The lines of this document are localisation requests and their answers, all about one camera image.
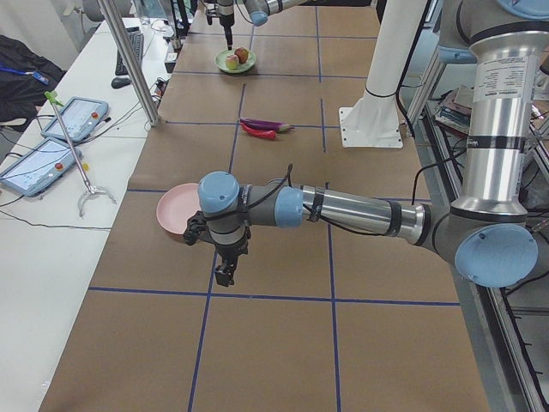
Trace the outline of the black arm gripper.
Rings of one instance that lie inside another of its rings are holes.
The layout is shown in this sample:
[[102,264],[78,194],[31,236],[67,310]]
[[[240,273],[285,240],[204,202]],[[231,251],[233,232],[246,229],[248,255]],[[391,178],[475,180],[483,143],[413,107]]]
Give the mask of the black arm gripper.
[[238,227],[230,233],[212,232],[215,249],[222,258],[222,264],[214,270],[216,283],[228,288],[234,284],[235,267],[241,255],[248,254],[249,227]]

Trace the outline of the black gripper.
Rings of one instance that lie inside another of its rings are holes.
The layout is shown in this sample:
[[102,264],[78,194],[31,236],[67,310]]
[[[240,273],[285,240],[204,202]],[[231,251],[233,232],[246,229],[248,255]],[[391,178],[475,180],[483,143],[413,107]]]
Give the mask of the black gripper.
[[232,26],[234,25],[234,13],[229,15],[219,15],[219,21],[223,28],[225,28],[225,39],[227,49],[231,50],[233,47]]

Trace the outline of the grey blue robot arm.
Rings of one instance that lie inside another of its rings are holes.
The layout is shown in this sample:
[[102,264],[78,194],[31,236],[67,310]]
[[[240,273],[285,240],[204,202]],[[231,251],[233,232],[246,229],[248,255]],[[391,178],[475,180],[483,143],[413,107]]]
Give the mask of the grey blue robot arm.
[[295,6],[343,6],[345,1],[299,1],[299,0],[250,0],[250,1],[208,1],[213,7],[207,9],[208,23],[218,18],[224,28],[234,25],[234,10],[243,6],[250,23],[255,27],[265,24],[271,15],[276,15]]
[[232,285],[251,226],[297,227],[305,220],[404,239],[482,287],[527,277],[540,261],[540,246],[527,229],[519,191],[534,78],[547,44],[545,1],[444,4],[442,51],[464,52],[477,65],[464,180],[446,208],[294,186],[289,178],[258,186],[241,185],[230,173],[206,175],[197,188],[201,209],[188,224],[219,254],[218,284]]

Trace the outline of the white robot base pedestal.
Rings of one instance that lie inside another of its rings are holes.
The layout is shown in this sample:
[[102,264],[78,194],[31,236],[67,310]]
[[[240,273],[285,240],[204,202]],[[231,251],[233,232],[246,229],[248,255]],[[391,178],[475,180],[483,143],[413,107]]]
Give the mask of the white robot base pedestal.
[[427,0],[389,0],[383,13],[363,96],[341,107],[345,148],[401,148],[396,98],[416,33],[429,9]]

